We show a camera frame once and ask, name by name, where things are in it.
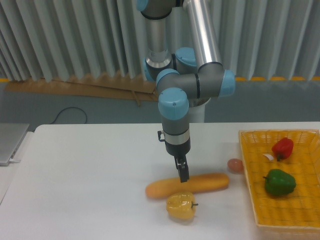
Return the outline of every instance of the silver laptop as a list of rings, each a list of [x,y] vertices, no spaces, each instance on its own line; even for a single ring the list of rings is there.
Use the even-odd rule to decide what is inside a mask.
[[[8,166],[23,141],[29,124],[0,123],[0,166]]]

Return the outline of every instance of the yellow basket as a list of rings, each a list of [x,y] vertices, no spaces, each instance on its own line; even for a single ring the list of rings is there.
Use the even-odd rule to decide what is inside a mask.
[[[288,159],[269,160],[272,146],[280,139],[293,140]],[[255,222],[268,231],[320,233],[320,136],[318,130],[239,131],[244,172],[248,184]],[[265,190],[271,169],[281,169],[296,181],[288,195],[272,196]]]

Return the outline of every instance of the gray floor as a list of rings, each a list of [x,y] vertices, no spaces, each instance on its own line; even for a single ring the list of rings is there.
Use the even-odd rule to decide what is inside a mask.
[[[156,102],[87,96],[8,92],[0,82],[0,122],[29,123],[32,131],[51,123],[66,107],[82,108],[88,124],[160,123]],[[320,81],[237,82],[233,96],[212,99],[205,122],[311,122],[320,121]],[[84,114],[63,112],[56,124],[81,124]]]

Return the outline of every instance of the egg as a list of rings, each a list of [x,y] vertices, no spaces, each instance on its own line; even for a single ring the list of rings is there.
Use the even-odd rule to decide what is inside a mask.
[[[228,161],[228,168],[235,173],[242,173],[244,171],[244,165],[238,158],[232,158]]]

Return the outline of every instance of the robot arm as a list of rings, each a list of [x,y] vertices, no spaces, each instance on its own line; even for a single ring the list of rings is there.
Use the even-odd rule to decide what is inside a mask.
[[[228,96],[235,90],[235,76],[225,70],[219,52],[208,0],[137,0],[145,17],[148,55],[146,71],[156,79],[160,93],[158,108],[162,131],[159,141],[174,156],[180,181],[189,179],[186,154],[189,152],[189,108],[210,98]],[[166,17],[173,7],[188,13],[193,49],[168,51]]]

